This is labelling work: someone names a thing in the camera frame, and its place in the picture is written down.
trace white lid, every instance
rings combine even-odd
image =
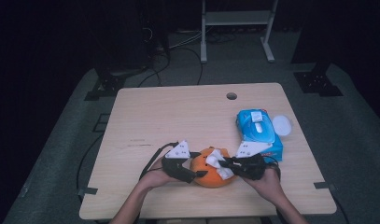
[[[288,117],[284,115],[278,115],[272,120],[274,125],[274,131],[279,136],[286,136],[291,133],[291,124]]]

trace person's right hand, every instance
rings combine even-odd
[[[281,200],[287,199],[280,185],[279,176],[273,168],[265,169],[265,173],[260,180],[243,179],[247,184],[253,187],[262,198],[270,203],[277,204],[280,203]]]

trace blue plastic packaging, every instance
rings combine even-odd
[[[263,150],[262,156],[272,157],[277,161],[283,160],[283,144],[274,132],[274,126],[264,109],[241,110],[236,118],[236,125],[242,134],[242,140],[247,142],[264,142],[271,147]]]

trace table leg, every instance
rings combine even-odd
[[[276,13],[277,2],[278,0],[274,0],[273,6],[271,9],[271,14],[269,15],[265,36],[261,38],[262,47],[264,48],[264,51],[269,63],[274,63],[274,55],[272,54],[271,48],[269,47],[268,40],[272,31],[272,25],[274,24],[274,15]]]
[[[202,1],[202,41],[201,41],[201,62],[207,63],[206,53],[206,1]]]

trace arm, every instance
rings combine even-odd
[[[260,180],[243,179],[255,189],[262,198],[272,203],[288,223],[308,223],[289,201],[274,169],[266,169]]]
[[[143,178],[140,179],[136,186],[134,186],[134,189],[131,194],[129,194],[125,203],[110,221],[111,224],[133,224],[137,215],[140,213],[143,202],[150,190],[160,187],[168,182],[177,181],[167,175],[160,168],[162,168],[162,162],[161,159],[158,159]]]

